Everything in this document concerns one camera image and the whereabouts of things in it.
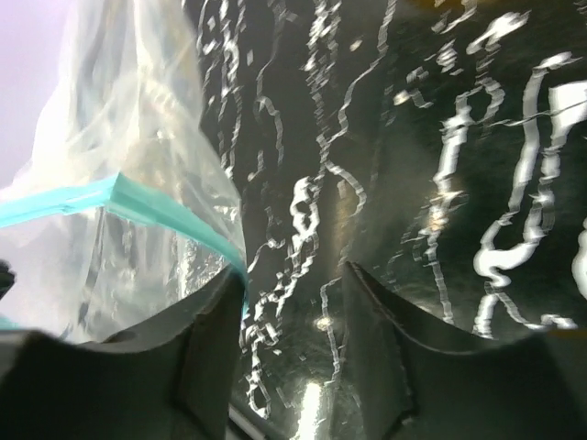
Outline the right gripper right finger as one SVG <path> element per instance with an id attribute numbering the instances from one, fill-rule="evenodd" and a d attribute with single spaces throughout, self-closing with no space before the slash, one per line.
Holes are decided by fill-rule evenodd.
<path id="1" fill-rule="evenodd" d="M 583 439 L 586 332 L 501 343 L 436 318 L 347 263 L 350 363 L 370 439 Z"/>

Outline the clear bag teal zipper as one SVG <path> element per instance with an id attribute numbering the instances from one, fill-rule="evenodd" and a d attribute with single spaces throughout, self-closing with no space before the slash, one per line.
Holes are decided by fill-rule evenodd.
<path id="1" fill-rule="evenodd" d="M 77 1 L 32 154 L 1 191 L 1 326 L 103 341 L 245 276 L 241 201 L 199 124 L 177 1 Z"/>

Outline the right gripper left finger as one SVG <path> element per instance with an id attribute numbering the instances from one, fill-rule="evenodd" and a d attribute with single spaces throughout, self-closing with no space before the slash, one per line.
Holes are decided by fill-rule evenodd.
<path id="1" fill-rule="evenodd" d="M 1 436 L 13 440 L 222 439 L 244 286 L 203 288 L 102 343 L 1 334 Z"/>

